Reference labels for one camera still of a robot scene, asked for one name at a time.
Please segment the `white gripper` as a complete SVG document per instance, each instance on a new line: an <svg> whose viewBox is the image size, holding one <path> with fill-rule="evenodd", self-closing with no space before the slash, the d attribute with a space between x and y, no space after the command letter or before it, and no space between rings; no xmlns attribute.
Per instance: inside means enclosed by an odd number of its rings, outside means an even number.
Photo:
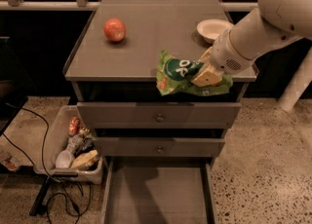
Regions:
<svg viewBox="0 0 312 224"><path fill-rule="evenodd" d="M221 82L223 71L227 74L238 74L251 67L254 63L242 57L230 41L231 29L226 29L198 59L205 63L191 82L198 87L214 86Z"/></svg>

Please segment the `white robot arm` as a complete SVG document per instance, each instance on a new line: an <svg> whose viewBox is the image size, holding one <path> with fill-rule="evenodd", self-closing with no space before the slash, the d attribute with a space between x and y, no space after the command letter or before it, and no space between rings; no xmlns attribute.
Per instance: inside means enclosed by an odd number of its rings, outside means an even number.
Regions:
<svg viewBox="0 0 312 224"><path fill-rule="evenodd" d="M312 38L312 0L257 0L234 26L224 30L200 58L203 66L192 83L205 87L237 74L260 57L295 41Z"/></svg>

